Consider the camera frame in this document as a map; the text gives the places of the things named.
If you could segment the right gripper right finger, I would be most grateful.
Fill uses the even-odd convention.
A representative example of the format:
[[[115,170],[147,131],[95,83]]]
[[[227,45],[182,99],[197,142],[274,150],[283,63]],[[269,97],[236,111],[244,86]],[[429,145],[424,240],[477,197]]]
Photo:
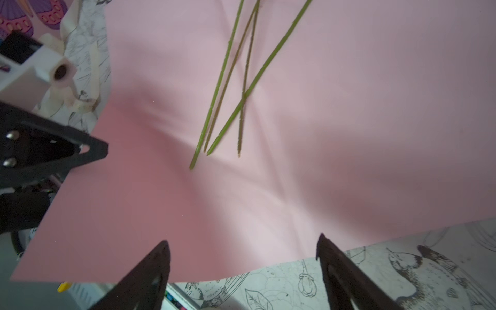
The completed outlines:
[[[316,259],[331,309],[401,308],[323,234],[317,242]]]

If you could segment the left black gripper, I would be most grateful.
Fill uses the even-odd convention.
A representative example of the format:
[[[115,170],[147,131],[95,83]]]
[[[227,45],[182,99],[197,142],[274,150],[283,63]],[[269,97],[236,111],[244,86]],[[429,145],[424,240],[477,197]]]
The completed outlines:
[[[104,159],[109,145],[7,103],[1,104],[1,188],[37,183]],[[46,192],[1,195],[1,232],[39,226],[50,206]]]

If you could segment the pink orange fake rose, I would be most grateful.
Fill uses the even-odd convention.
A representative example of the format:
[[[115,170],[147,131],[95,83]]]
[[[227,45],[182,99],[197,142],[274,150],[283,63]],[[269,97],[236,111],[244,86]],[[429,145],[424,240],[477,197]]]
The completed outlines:
[[[254,77],[253,82],[247,88],[247,95],[248,95],[248,97],[251,95],[251,93],[253,92],[254,88],[257,86],[257,83],[259,82],[259,80],[261,79],[261,77],[263,76],[263,74],[265,73],[265,71],[267,70],[268,66],[274,60],[274,58],[279,53],[279,51],[284,46],[284,44],[287,42],[287,40],[289,39],[290,35],[292,35],[294,29],[297,27],[299,21],[302,19],[303,15],[305,14],[306,10],[308,9],[308,7],[310,6],[311,3],[312,3],[312,0],[308,0],[308,1],[305,2],[304,6],[301,8],[301,10],[299,11],[299,13],[297,14],[296,18],[294,19],[293,23],[289,27],[289,29],[286,32],[286,34],[282,37],[282,39],[280,40],[280,42],[278,43],[278,45],[275,47],[275,49],[269,55],[269,57],[267,58],[267,60],[265,61],[265,63],[262,65],[262,68],[258,71],[258,73],[256,74],[256,76]],[[209,148],[208,148],[208,150],[206,152],[206,155],[210,156],[216,150],[216,148],[218,147],[218,144],[220,143],[220,141],[222,140],[222,138],[225,136],[225,134],[227,133],[227,131],[229,130],[229,128],[231,127],[231,125],[235,121],[235,118],[239,115],[240,109],[241,109],[241,100],[238,103],[238,105],[236,106],[236,108],[233,111],[233,113],[231,114],[231,116],[229,117],[229,119],[227,120],[226,124],[222,127],[221,131],[219,132],[219,134],[216,137],[216,139],[214,140],[214,142],[209,145]]]

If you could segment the purple pink wrapping paper sheet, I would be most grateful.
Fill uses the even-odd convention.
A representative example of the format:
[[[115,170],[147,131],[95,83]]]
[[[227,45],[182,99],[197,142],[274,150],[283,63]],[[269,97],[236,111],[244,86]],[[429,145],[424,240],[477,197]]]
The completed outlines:
[[[247,88],[305,1],[262,1]],[[167,240],[216,280],[495,216],[495,2],[313,1],[193,170],[238,1],[113,1],[103,160],[71,171],[12,279],[118,282]]]

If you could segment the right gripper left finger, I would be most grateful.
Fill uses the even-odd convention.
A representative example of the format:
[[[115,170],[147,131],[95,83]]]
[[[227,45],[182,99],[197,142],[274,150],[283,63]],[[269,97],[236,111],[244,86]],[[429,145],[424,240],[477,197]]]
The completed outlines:
[[[167,241],[161,241],[91,309],[160,310],[165,296],[171,251]]]

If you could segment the small pink fake rose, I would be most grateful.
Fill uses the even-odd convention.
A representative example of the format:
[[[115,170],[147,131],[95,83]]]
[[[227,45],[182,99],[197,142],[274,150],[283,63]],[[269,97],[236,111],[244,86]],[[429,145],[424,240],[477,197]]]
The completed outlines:
[[[257,2],[255,3],[255,6],[254,6],[254,10],[253,10],[254,16],[253,16],[253,21],[251,23],[252,24],[251,37],[250,37],[250,41],[249,41],[247,58],[246,58],[246,62],[245,62],[244,81],[243,81],[243,88],[242,88],[242,100],[241,100],[241,109],[240,109],[240,122],[239,122],[239,128],[238,128],[238,144],[237,144],[238,157],[241,156],[241,151],[242,151],[242,141],[243,141],[244,123],[245,123],[245,103],[246,103],[247,98],[248,98],[247,80],[248,80],[249,66],[250,66],[250,61],[251,61],[251,54],[252,54],[252,50],[253,50],[254,35],[255,35],[256,27],[257,27],[259,7],[260,7],[260,0],[257,0]]]

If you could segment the white fake rose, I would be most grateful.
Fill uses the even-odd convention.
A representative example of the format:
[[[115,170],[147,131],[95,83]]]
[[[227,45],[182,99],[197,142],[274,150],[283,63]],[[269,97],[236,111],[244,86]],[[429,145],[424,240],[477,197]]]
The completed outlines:
[[[226,53],[225,53],[225,56],[223,59],[222,67],[221,67],[221,70],[220,70],[220,73],[218,76],[218,80],[216,83],[216,88],[214,89],[213,97],[212,97],[212,100],[211,100],[211,103],[209,106],[209,110],[207,111],[207,116],[206,116],[205,121],[204,121],[204,125],[203,125],[202,131],[201,131],[201,134],[200,134],[200,137],[199,137],[196,149],[195,149],[195,153],[194,153],[192,160],[189,164],[189,170],[190,171],[192,171],[195,168],[196,162],[198,160],[198,157],[200,156],[202,147],[204,146],[205,137],[207,135],[207,130],[209,129],[209,124],[210,124],[211,116],[213,113],[213,109],[214,109],[214,106],[215,106],[215,103],[216,103],[216,100],[218,97],[220,86],[221,86],[222,81],[223,81],[223,76],[224,76],[224,72],[225,72],[226,67],[227,67],[227,62],[228,62],[229,57],[231,55],[231,49],[232,49],[232,45],[233,45],[236,31],[238,28],[240,14],[242,12],[243,6],[244,6],[244,0],[240,0],[239,5],[238,5],[238,9],[236,12],[235,22],[234,22],[234,25],[232,26],[231,35],[230,35],[229,41],[227,43]]]

